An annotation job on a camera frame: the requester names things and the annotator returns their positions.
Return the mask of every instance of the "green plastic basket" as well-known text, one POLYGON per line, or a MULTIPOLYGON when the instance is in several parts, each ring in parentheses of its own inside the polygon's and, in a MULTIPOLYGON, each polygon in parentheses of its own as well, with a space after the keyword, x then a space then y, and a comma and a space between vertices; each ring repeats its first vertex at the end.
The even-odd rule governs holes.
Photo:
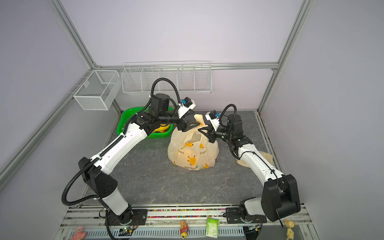
MULTIPOLYGON (((138 113, 142 108, 129 108, 127 110, 125 110, 122 115, 121 115, 121 119, 120 119, 120 122, 119 122, 119 125, 118 125, 118 128, 116 130, 116 132, 118 133, 118 135, 120 133, 122 133, 122 131, 124 130, 124 126, 125 124, 127 123, 128 121, 128 118, 130 116, 132 116, 133 114, 135 113, 138 113)), ((147 138, 162 138, 162 137, 169 137, 170 133, 172 132, 173 130, 173 124, 170 125, 170 128, 168 129, 168 131, 166 132, 153 132, 151 133, 147 138)))

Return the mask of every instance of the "gray marble tabletop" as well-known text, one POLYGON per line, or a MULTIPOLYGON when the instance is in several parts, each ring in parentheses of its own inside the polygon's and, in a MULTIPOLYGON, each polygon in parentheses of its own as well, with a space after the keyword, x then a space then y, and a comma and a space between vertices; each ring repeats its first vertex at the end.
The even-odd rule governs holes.
MULTIPOLYGON (((266 151, 254 112, 238 111, 238 115, 243 121, 244 134, 258 150, 266 151)), ((170 136, 141 141, 111 173, 130 204, 235 205, 249 197, 261 197, 263 187, 257 176, 250 168, 236 163, 225 142, 218 141, 219 154, 215 165, 199 171, 174 165, 167 156, 169 142, 170 136)), ((89 194, 93 194, 90 189, 87 191, 89 194)), ((83 204, 99 202, 87 200, 83 204)))

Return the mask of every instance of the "green and white package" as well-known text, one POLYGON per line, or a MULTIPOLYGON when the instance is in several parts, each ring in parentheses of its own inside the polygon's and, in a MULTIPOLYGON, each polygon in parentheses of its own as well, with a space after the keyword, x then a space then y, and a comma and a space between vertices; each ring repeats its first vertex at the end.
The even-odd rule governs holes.
POLYGON ((217 233, 218 233, 218 219, 209 217, 207 219, 207 232, 205 233, 205 236, 217 238, 217 233))

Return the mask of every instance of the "wire rack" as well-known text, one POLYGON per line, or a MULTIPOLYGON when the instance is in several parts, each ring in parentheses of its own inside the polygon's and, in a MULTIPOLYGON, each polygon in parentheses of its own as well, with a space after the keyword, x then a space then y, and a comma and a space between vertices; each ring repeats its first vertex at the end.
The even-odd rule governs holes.
MULTIPOLYGON (((127 94, 149 93, 158 78, 168 78, 184 93, 212 92, 210 62, 154 62, 123 63, 122 91, 127 94)), ((173 92, 164 81, 156 85, 155 92, 173 92)))
POLYGON ((84 110, 108 110, 120 88, 116 70, 93 70, 73 97, 84 110))

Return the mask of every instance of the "pink plush figurine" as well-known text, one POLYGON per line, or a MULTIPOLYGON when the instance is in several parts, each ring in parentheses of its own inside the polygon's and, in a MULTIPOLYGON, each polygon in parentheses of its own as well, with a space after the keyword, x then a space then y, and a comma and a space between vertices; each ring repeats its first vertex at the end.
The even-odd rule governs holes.
POLYGON ((83 232, 84 227, 77 227, 75 228, 76 233, 71 237, 71 240, 82 240, 85 238, 86 233, 83 232))

